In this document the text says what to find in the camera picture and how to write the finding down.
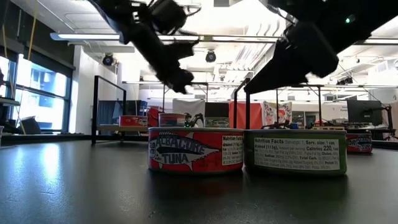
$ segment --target computer monitor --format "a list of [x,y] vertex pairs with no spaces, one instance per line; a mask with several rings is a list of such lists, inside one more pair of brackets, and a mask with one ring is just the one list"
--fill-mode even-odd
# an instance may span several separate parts
[[380,101],[347,100],[348,121],[350,123],[383,123]]

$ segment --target green tuna can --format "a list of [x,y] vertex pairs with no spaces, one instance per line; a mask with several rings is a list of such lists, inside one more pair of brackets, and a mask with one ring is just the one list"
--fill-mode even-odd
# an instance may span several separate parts
[[278,174],[343,175],[346,131],[246,130],[244,165]]

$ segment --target dark table surface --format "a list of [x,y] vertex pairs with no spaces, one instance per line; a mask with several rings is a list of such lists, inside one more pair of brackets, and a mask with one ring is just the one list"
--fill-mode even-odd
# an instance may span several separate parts
[[398,151],[349,155],[345,177],[181,177],[145,143],[0,149],[0,223],[397,223]]

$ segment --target nutrition facts label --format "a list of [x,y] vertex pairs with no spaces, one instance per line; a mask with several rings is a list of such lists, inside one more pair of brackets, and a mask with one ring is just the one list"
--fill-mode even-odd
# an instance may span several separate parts
[[338,170],[338,139],[254,138],[254,164],[281,169]]
[[223,166],[243,162],[243,136],[223,136]]

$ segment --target security camera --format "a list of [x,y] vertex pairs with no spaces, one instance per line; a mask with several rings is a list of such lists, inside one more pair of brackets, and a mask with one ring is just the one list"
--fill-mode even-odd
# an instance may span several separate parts
[[209,50],[206,54],[206,62],[215,62],[216,61],[216,54],[214,51]]
[[112,66],[114,63],[113,54],[106,53],[104,59],[102,59],[102,64],[105,66]]

